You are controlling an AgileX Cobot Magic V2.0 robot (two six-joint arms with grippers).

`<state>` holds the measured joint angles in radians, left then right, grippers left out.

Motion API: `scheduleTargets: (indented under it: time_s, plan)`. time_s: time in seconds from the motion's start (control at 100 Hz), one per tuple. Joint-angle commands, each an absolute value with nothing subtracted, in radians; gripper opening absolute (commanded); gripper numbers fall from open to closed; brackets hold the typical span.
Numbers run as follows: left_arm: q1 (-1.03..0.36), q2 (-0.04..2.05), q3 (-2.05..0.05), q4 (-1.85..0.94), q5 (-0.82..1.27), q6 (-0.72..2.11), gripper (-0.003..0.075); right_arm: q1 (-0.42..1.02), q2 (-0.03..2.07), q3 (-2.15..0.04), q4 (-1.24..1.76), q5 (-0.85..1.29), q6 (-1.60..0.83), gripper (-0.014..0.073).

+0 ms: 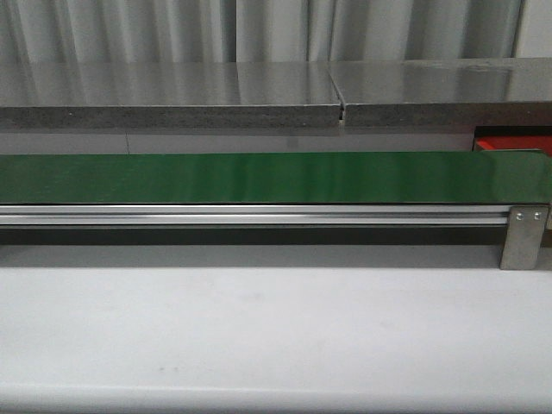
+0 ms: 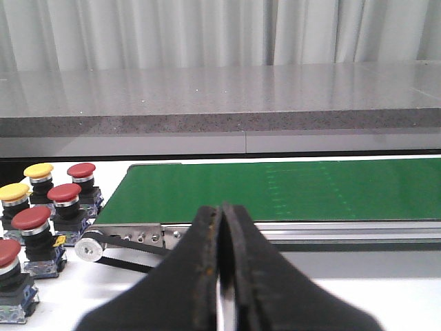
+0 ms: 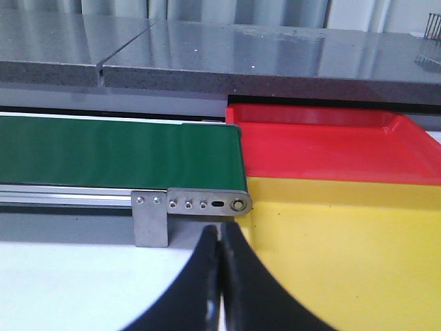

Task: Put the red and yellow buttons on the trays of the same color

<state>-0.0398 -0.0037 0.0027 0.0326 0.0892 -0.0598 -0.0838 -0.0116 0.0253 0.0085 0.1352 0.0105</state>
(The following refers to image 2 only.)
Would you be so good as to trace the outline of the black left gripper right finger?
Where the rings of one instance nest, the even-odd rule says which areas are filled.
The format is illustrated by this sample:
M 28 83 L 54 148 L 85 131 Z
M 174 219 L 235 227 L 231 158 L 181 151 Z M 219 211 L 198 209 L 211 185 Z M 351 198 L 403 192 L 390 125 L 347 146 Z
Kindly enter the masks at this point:
M 237 330 L 381 330 L 288 262 L 243 206 L 222 211 L 222 283 L 234 289 Z

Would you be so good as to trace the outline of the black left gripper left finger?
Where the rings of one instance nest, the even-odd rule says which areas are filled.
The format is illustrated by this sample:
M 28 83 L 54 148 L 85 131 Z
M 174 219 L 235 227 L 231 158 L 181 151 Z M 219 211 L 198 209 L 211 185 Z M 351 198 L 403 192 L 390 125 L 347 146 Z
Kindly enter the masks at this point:
M 175 248 L 77 330 L 215 330 L 218 208 L 203 206 Z

